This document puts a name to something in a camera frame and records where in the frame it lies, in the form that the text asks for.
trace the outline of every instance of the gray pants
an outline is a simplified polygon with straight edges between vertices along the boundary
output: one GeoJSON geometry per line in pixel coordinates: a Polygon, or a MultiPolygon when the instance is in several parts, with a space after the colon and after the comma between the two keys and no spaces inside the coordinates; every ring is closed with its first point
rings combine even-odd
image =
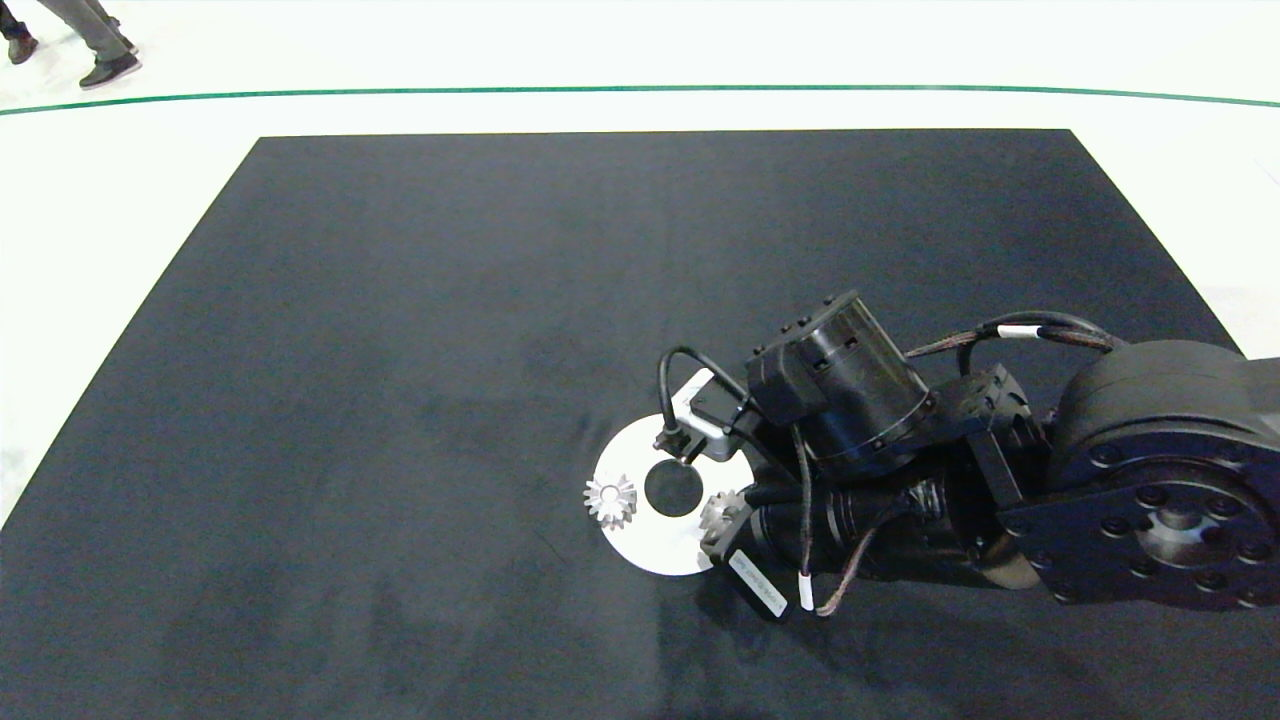
{"type": "Polygon", "coordinates": [[[97,0],[40,0],[49,12],[69,24],[97,55],[99,61],[115,60],[128,53],[124,36],[115,29],[111,15],[97,0]]]}

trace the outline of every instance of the white disc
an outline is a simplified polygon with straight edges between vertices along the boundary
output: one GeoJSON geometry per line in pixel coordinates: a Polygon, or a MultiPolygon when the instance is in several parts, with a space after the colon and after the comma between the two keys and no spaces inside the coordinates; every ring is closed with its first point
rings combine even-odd
{"type": "Polygon", "coordinates": [[[653,441],[662,432],[662,415],[649,415],[631,423],[613,436],[595,464],[595,479],[603,484],[620,484],[621,478],[636,487],[636,512],[621,528],[600,528],[613,550],[628,562],[659,575],[692,575],[712,566],[699,542],[703,530],[698,527],[703,506],[710,496],[724,491],[740,491],[753,482],[751,465],[741,452],[727,462],[698,457],[694,470],[703,480],[703,497],[687,515],[671,518],[654,510],[645,496],[645,478],[649,470],[672,457],[654,450],[653,441]]]}

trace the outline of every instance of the bevel gear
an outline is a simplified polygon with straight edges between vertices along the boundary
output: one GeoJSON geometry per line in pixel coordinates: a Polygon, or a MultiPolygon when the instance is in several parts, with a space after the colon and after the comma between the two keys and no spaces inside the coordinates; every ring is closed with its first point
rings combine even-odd
{"type": "Polygon", "coordinates": [[[741,492],[726,491],[710,496],[707,500],[707,505],[703,506],[703,512],[698,521],[698,527],[707,530],[703,534],[703,543],[714,544],[733,523],[733,518],[744,510],[750,509],[741,492]]]}
{"type": "Polygon", "coordinates": [[[636,486],[626,475],[620,475],[616,482],[591,478],[582,495],[586,496],[582,501],[586,511],[604,529],[626,525],[636,512],[636,486]]]}

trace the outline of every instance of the black shoe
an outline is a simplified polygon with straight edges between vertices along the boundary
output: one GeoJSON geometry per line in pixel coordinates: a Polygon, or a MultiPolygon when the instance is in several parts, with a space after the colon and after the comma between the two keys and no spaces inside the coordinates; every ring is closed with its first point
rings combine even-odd
{"type": "Polygon", "coordinates": [[[124,77],[142,67],[133,55],[120,55],[114,60],[99,60],[93,63],[93,72],[81,79],[81,90],[88,90],[124,77]]]}
{"type": "Polygon", "coordinates": [[[36,46],[40,41],[32,36],[15,37],[9,41],[9,61],[14,65],[20,65],[31,58],[31,54],[36,51],[36,46]]]}

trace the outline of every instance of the dark gray mat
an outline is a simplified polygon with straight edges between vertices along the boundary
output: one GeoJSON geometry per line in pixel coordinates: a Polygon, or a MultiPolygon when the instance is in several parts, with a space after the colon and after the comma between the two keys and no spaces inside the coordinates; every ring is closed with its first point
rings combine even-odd
{"type": "MultiPolygon", "coordinates": [[[[261,141],[4,529],[0,715],[1271,715],[1274,612],[899,583],[778,628],[613,553],[581,484],[657,355],[847,287],[902,346],[1229,345],[1068,132],[261,141]]],[[[978,355],[1042,407],[1088,359],[978,355]]]]}

